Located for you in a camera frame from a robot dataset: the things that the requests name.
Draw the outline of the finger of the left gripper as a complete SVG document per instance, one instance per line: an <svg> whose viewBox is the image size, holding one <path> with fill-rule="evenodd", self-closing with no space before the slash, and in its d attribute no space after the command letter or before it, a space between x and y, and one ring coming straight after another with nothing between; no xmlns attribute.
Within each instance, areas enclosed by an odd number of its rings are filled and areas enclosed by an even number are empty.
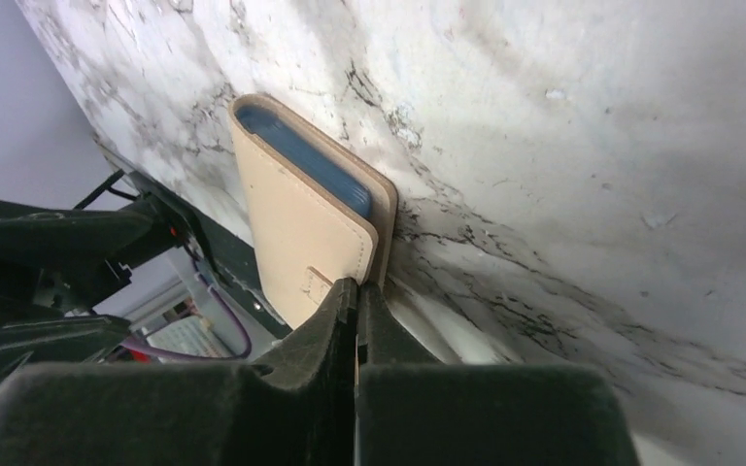
<svg viewBox="0 0 746 466"><path fill-rule="evenodd" d="M131 271L177 245L152 196L117 211L46 210L0 200L0 261L60 277L91 308L131 283Z"/></svg>
<svg viewBox="0 0 746 466"><path fill-rule="evenodd" d="M17 369L43 362L96 362L130 335L118 316L69 316L8 321L0 316L0 383Z"/></svg>

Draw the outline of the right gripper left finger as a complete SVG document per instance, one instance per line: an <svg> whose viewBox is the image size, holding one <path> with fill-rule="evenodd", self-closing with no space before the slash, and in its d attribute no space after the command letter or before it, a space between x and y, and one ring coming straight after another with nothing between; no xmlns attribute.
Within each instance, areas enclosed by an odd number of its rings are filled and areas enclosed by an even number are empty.
<svg viewBox="0 0 746 466"><path fill-rule="evenodd" d="M35 364L0 385L0 465L350 465L357 285L253 363Z"/></svg>

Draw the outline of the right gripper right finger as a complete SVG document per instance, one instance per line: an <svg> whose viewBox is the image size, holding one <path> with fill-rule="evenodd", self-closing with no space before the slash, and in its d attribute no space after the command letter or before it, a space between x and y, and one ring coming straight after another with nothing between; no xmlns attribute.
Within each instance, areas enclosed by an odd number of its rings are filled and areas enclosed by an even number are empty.
<svg viewBox="0 0 746 466"><path fill-rule="evenodd" d="M360 465L635 465L609 384L575 365L444 364L359 291Z"/></svg>

